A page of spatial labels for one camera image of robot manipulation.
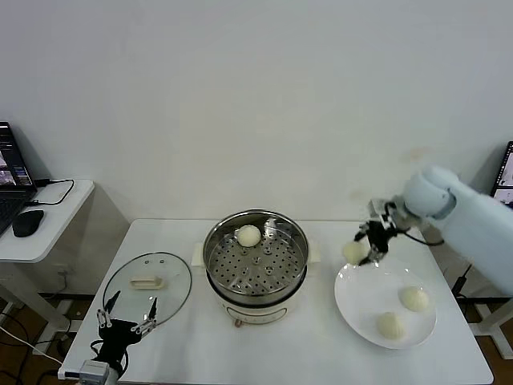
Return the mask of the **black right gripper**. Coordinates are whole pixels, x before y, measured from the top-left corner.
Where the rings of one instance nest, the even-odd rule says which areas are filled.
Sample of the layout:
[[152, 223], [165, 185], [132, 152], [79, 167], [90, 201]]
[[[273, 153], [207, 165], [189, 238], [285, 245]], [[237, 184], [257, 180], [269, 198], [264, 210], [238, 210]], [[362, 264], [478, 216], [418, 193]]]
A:
[[387, 245], [391, 238], [397, 236], [397, 229], [388, 223], [382, 224], [380, 221], [369, 221], [368, 224], [359, 226], [359, 230], [353, 237], [355, 242], [362, 241], [364, 238], [370, 243], [359, 242], [362, 257], [359, 265], [379, 263], [387, 255]]

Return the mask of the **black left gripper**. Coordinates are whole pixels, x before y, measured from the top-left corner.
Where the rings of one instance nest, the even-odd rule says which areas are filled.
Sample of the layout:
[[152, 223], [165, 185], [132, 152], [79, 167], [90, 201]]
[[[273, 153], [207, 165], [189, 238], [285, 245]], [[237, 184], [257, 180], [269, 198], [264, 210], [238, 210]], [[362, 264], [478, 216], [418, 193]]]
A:
[[106, 302], [102, 309], [96, 312], [99, 324], [99, 337], [103, 341], [99, 351], [99, 360], [105, 363], [120, 363], [125, 351], [130, 345], [140, 342], [140, 334], [148, 334], [156, 328], [156, 312], [158, 298], [153, 298], [153, 303], [144, 320], [136, 322], [112, 319], [111, 311], [120, 295], [118, 290]]

